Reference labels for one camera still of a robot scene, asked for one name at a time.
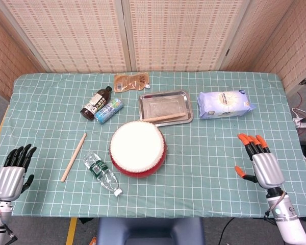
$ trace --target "beige partition wall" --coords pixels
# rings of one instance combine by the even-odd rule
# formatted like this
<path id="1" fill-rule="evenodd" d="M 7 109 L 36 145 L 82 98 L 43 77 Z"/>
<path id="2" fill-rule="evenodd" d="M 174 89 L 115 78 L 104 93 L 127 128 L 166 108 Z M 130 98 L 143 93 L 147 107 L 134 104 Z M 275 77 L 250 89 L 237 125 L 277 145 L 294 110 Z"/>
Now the beige partition wall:
<path id="1" fill-rule="evenodd" d="M 306 0 L 294 1 L 252 71 L 278 74 L 287 93 L 306 77 Z"/>
<path id="2" fill-rule="evenodd" d="M 0 25 L 0 95 L 9 100 L 14 80 L 22 74 L 37 71 L 38 69 Z"/>
<path id="3" fill-rule="evenodd" d="M 249 71 L 293 0 L 253 0 L 224 58 L 221 70 Z"/>
<path id="4" fill-rule="evenodd" d="M 140 71 L 217 69 L 243 4 L 242 0 L 125 2 Z"/>
<path id="5" fill-rule="evenodd" d="M 127 70 L 116 1 L 2 2 L 52 72 Z"/>

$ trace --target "drum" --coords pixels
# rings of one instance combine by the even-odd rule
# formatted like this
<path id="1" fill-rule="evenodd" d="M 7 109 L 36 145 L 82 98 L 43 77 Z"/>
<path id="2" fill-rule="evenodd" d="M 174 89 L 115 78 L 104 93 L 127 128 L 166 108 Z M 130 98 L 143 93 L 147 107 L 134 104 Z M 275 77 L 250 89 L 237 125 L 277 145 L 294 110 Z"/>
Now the drum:
<path id="1" fill-rule="evenodd" d="M 133 121 L 112 136 L 110 157 L 116 168 L 131 177 L 155 173 L 165 161 L 167 145 L 160 130 L 151 123 Z"/>

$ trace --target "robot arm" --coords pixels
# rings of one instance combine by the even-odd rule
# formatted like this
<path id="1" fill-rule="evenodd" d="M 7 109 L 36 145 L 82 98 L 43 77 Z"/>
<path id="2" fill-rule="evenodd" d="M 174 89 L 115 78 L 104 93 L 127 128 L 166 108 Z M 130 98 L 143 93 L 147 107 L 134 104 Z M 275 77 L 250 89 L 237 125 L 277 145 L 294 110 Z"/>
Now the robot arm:
<path id="1" fill-rule="evenodd" d="M 31 161 L 31 157 L 36 151 L 36 147 L 31 148 L 31 145 L 20 147 L 12 150 L 0 168 L 0 245 L 3 242 L 5 232 L 7 231 L 11 240 L 6 243 L 9 245 L 17 240 L 17 237 L 8 228 L 7 223 L 11 216 L 13 207 L 11 202 L 18 199 L 20 194 L 29 188 L 34 175 L 30 175 L 24 183 L 25 173 Z"/>
<path id="2" fill-rule="evenodd" d="M 270 208 L 265 212 L 264 219 L 267 219 L 272 212 L 285 242 L 306 245 L 306 233 L 288 194 L 280 188 L 285 179 L 276 157 L 270 153 L 267 143 L 260 135 L 255 138 L 239 134 L 238 138 L 243 142 L 252 161 L 255 175 L 247 175 L 238 166 L 235 166 L 235 170 L 241 178 L 258 183 L 267 190 L 266 199 Z"/>

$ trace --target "chair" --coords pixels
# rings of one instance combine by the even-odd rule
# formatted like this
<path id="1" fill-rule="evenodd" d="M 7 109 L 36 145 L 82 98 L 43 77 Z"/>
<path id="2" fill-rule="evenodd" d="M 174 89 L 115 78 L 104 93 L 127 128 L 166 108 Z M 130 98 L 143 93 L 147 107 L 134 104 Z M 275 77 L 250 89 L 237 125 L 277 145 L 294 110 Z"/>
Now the chair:
<path id="1" fill-rule="evenodd" d="M 100 218 L 96 245 L 205 245 L 201 218 Z"/>

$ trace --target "dark glass bottle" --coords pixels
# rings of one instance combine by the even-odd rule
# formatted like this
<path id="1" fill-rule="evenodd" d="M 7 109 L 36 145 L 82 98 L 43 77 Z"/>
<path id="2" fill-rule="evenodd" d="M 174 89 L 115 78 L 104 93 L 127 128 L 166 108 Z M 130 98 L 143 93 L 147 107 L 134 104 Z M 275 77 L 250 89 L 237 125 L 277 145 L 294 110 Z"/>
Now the dark glass bottle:
<path id="1" fill-rule="evenodd" d="M 112 88 L 108 86 L 105 89 L 100 89 L 98 92 L 96 92 L 90 102 L 83 107 L 81 114 L 86 119 L 93 120 L 96 112 L 98 112 L 108 102 L 111 91 Z"/>

